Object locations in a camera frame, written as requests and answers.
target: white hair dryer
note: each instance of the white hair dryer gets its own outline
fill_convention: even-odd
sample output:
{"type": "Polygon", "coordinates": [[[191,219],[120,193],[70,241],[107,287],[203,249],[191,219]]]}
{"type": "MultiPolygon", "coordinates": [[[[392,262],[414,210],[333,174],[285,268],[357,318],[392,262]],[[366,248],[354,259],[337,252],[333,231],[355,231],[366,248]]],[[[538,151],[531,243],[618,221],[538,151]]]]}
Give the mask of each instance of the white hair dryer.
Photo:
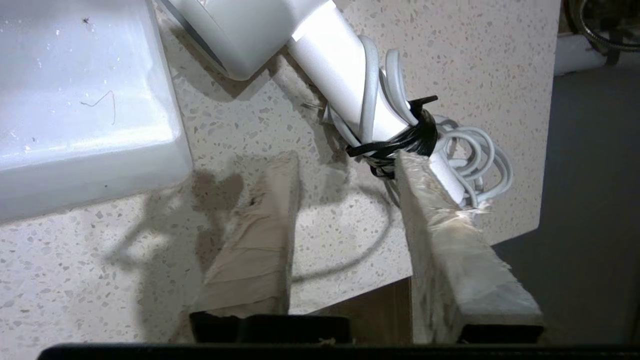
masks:
{"type": "MultiPolygon", "coordinates": [[[[476,128],[432,116],[408,102],[399,52],[386,55],[385,72],[373,41],[355,35],[329,0],[159,0],[224,75],[246,80],[284,45],[327,98],[325,118],[363,156],[376,176],[393,180],[395,151],[430,156],[432,170],[452,199],[478,207],[506,191],[513,172],[504,152],[476,128]],[[451,138],[473,149],[468,159],[449,159],[451,138]],[[486,159],[481,161],[482,154],[486,159]],[[502,180],[484,191],[482,174],[494,164],[502,180]]],[[[388,188],[393,190],[392,182],[388,188]]]]}

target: sink basin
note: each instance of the sink basin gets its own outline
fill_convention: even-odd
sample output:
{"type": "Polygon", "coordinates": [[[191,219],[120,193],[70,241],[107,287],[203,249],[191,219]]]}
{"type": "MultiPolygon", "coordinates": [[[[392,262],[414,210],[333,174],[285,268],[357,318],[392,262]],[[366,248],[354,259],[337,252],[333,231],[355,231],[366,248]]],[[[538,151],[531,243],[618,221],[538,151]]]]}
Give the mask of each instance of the sink basin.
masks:
{"type": "Polygon", "coordinates": [[[4,1],[0,49],[0,221],[191,172],[147,0],[4,1]]]}

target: countertop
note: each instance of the countertop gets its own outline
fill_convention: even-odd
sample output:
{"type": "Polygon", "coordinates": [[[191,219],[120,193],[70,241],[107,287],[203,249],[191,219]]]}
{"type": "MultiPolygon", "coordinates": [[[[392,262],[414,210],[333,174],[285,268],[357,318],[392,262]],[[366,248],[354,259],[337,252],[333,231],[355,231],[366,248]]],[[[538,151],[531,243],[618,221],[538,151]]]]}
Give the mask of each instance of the countertop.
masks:
{"type": "MultiPolygon", "coordinates": [[[[485,129],[515,180],[477,224],[492,243],[538,226],[558,1],[336,1],[381,55],[401,50],[410,98],[485,129]]],[[[306,313],[411,274],[399,211],[304,102],[317,90],[286,51],[250,81],[215,73],[157,14],[194,161],[154,193],[0,226],[0,357],[69,341],[166,341],[246,201],[265,158],[296,149],[302,200],[291,312],[306,313]],[[116,255],[122,246],[126,256],[116,255]]]]}

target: gray floor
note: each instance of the gray floor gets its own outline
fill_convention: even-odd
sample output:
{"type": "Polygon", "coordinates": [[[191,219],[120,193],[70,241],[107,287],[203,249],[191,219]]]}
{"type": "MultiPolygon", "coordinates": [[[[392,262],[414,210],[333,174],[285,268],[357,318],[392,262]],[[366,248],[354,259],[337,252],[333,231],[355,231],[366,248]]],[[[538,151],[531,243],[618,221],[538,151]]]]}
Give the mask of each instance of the gray floor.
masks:
{"type": "Polygon", "coordinates": [[[540,228],[495,246],[539,302],[554,341],[632,339],[640,300],[639,90],[635,65],[556,78],[540,228]]]}

